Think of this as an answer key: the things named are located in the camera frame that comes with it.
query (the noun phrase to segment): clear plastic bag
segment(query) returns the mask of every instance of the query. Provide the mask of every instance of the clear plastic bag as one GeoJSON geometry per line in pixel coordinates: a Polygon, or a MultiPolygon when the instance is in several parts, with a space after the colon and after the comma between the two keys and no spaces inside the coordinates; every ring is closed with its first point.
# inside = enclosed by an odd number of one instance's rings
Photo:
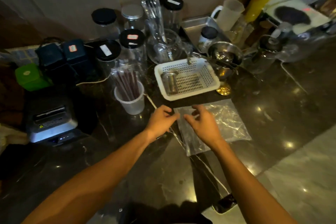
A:
{"type": "MultiPolygon", "coordinates": [[[[234,142],[238,140],[251,140],[251,137],[231,99],[204,104],[204,107],[215,117],[221,135],[225,141],[234,142]]],[[[180,113],[181,117],[183,117],[184,114],[191,114],[193,111],[194,109],[191,106],[174,109],[174,112],[180,113]]],[[[210,148],[197,137],[185,119],[179,119],[177,124],[185,144],[187,156],[210,150],[210,148]]]]}

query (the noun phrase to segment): person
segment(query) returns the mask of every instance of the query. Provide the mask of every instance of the person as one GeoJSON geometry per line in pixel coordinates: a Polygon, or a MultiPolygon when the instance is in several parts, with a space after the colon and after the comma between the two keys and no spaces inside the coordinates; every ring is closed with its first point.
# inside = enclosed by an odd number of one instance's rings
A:
{"type": "MultiPolygon", "coordinates": [[[[212,114],[202,105],[184,118],[215,153],[237,204],[249,224],[297,223],[235,156],[223,140],[212,114]]],[[[145,148],[169,130],[179,114],[162,105],[146,128],[105,159],[88,167],[46,198],[23,224],[86,223],[109,201],[113,189],[126,176],[145,148]]]]}

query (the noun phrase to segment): perforated basket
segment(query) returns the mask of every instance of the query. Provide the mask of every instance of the perforated basket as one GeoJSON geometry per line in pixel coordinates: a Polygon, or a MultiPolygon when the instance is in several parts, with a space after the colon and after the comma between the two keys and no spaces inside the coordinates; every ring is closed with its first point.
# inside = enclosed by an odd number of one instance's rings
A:
{"type": "Polygon", "coordinates": [[[186,59],[163,63],[155,67],[154,73],[162,96],[169,101],[216,90],[220,86],[212,67],[202,58],[191,58],[191,65],[187,64],[186,59]],[[167,95],[163,86],[161,75],[168,70],[179,72],[176,76],[178,94],[167,95]]]}

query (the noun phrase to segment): forearm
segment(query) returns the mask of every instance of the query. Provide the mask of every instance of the forearm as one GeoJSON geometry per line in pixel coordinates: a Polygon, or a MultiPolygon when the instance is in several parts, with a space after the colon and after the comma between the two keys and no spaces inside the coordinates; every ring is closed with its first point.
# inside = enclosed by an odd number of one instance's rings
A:
{"type": "Polygon", "coordinates": [[[86,223],[111,198],[113,189],[148,146],[151,136],[141,132],[105,159],[75,175],[23,223],[86,223]]]}
{"type": "Polygon", "coordinates": [[[224,140],[216,142],[212,149],[247,223],[297,223],[248,171],[224,140]]]}

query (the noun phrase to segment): metal bowl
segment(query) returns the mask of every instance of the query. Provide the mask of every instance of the metal bowl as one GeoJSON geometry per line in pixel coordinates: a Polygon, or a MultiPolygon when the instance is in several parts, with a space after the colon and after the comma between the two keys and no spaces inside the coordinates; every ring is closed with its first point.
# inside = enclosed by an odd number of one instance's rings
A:
{"type": "Polygon", "coordinates": [[[217,60],[240,65],[243,52],[234,44],[229,42],[215,42],[208,49],[209,57],[217,60]]]}

